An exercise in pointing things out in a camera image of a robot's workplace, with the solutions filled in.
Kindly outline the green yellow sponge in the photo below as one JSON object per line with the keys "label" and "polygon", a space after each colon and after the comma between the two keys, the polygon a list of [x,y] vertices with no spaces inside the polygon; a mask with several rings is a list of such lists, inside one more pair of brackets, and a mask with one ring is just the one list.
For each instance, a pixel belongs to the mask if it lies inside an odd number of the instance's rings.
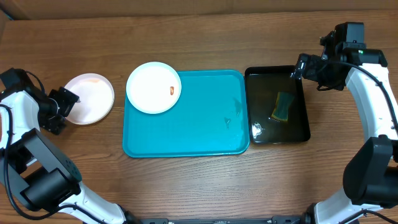
{"label": "green yellow sponge", "polygon": [[291,93],[278,92],[271,119],[279,122],[287,122],[289,119],[289,109],[294,98],[295,96]]}

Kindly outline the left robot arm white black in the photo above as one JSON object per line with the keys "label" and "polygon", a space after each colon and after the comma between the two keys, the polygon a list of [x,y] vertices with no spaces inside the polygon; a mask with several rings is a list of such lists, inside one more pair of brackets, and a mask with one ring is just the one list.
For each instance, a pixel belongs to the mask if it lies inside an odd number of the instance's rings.
{"label": "left robot arm white black", "polygon": [[83,223],[135,223],[122,206],[90,190],[77,166],[40,128],[57,118],[63,126],[62,106],[69,93],[54,90],[47,96],[34,86],[14,85],[1,93],[1,183],[16,212],[29,220],[43,220],[56,213]]}

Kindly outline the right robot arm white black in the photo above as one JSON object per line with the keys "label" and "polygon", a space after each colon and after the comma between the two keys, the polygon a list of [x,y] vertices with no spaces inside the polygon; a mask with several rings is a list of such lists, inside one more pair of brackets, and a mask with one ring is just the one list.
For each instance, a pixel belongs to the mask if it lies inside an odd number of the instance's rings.
{"label": "right robot arm white black", "polygon": [[348,47],[328,56],[300,54],[292,73],[318,83],[319,90],[347,88],[356,103],[364,144],[343,172],[343,186],[314,203],[301,223],[353,223],[397,206],[397,102],[381,50]]}

